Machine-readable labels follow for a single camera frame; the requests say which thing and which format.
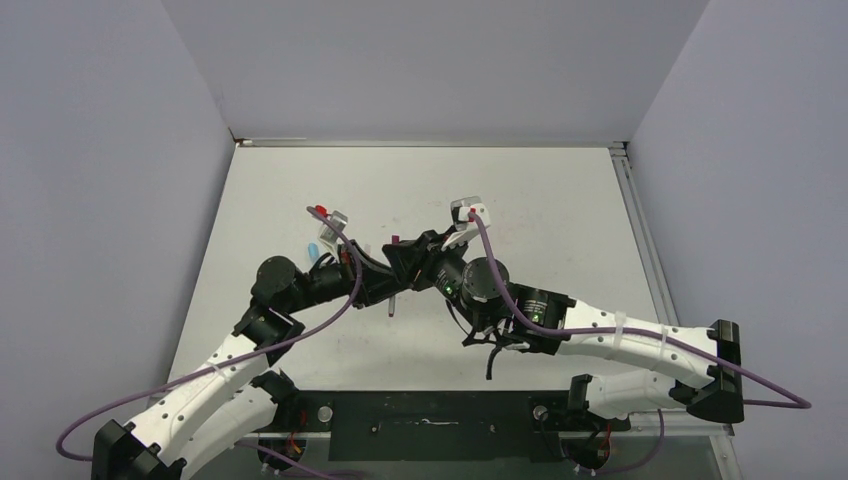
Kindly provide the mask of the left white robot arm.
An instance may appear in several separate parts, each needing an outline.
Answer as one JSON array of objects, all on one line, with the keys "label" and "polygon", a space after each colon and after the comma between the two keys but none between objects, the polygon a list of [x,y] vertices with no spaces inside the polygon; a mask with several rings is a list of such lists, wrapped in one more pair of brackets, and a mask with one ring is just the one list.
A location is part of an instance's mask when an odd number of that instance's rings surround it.
[{"label": "left white robot arm", "polygon": [[206,362],[168,383],[165,395],[132,419],[98,430],[92,478],[189,479],[242,437],[292,426],[297,389],[273,366],[310,334],[293,313],[337,298],[345,298],[345,309],[363,307],[371,280],[395,279],[353,241],[338,245],[337,254],[308,272],[283,256],[265,260],[246,312]]}]

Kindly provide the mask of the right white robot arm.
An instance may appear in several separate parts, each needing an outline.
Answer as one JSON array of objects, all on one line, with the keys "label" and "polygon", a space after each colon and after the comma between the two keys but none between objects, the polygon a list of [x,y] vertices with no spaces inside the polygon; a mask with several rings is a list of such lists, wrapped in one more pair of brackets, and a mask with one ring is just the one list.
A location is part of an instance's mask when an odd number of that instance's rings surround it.
[{"label": "right white robot arm", "polygon": [[683,409],[705,421],[744,420],[741,341],[736,323],[678,327],[611,312],[548,290],[513,283],[500,261],[464,260],[465,246],[445,249],[446,235],[383,246],[400,284],[443,295],[453,317],[470,332],[465,344],[490,343],[497,351],[579,355],[631,366],[612,376],[580,374],[571,380],[567,419],[589,428],[601,418],[635,411]]}]

